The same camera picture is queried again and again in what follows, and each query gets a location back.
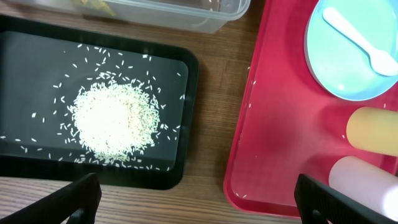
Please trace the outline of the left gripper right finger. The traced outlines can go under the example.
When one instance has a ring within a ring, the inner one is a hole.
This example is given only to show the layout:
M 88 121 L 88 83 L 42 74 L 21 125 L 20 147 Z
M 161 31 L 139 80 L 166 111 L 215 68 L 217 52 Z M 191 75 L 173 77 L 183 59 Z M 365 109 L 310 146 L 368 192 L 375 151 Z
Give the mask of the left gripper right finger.
M 305 174 L 298 176 L 294 197 L 302 223 L 397 223 Z

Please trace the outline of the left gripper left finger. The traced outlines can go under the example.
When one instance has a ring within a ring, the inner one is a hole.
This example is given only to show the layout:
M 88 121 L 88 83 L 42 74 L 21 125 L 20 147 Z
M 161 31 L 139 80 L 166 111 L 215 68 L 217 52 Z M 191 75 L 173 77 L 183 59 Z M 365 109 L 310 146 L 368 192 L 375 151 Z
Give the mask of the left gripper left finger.
M 80 223 L 93 224 L 101 200 L 101 187 L 94 173 L 1 219 L 2 224 Z

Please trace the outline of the pink plastic cup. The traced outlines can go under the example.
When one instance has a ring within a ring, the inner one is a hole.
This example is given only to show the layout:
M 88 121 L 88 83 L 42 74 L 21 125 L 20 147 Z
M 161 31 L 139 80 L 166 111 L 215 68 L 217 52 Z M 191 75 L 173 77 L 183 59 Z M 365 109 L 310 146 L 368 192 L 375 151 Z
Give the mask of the pink plastic cup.
M 346 156 L 331 168 L 329 186 L 397 221 L 397 177 L 357 157 Z

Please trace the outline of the white rice pile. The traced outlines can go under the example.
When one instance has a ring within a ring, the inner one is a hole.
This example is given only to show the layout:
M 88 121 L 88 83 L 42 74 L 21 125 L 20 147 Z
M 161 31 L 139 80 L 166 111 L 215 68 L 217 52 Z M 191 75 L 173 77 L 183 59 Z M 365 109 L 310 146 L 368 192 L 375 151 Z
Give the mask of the white rice pile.
M 135 169 L 175 163 L 187 65 L 175 59 L 35 40 L 8 44 L 1 141 L 44 159 Z

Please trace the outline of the yellow plastic cup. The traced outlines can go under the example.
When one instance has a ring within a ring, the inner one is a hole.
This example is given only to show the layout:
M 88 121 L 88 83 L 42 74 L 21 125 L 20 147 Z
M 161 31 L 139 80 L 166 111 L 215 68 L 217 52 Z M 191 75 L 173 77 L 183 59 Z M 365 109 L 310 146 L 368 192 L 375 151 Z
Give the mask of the yellow plastic cup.
M 397 157 L 397 112 L 361 107 L 349 117 L 346 137 L 357 149 Z

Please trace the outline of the light blue plate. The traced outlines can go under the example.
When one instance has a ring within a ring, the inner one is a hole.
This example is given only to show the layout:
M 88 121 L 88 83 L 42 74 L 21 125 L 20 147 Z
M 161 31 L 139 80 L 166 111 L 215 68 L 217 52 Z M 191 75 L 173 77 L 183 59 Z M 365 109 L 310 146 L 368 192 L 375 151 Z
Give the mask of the light blue plate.
M 332 95 L 348 101 L 365 101 L 382 95 L 397 77 L 375 72 L 368 54 L 323 18 L 333 7 L 374 47 L 397 58 L 397 1 L 322 0 L 307 22 L 305 59 L 314 79 Z

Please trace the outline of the white plastic spoon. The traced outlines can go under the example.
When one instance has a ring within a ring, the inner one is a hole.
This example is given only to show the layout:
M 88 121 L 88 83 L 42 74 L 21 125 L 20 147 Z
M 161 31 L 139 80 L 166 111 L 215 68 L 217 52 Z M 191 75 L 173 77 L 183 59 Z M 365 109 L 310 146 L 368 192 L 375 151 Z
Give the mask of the white plastic spoon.
M 397 75 L 397 61 L 385 50 L 375 48 L 337 9 L 326 7 L 322 16 L 329 25 L 367 53 L 369 64 L 376 73 L 388 77 Z

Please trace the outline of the yellow snack wrapper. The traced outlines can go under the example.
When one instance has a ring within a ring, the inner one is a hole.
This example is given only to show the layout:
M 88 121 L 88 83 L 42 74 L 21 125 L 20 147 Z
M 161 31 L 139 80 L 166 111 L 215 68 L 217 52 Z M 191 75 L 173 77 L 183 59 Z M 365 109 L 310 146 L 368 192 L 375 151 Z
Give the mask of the yellow snack wrapper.
M 104 0 L 73 0 L 72 2 L 80 7 L 95 9 L 97 11 L 109 14 L 110 16 L 116 16 L 116 13 Z

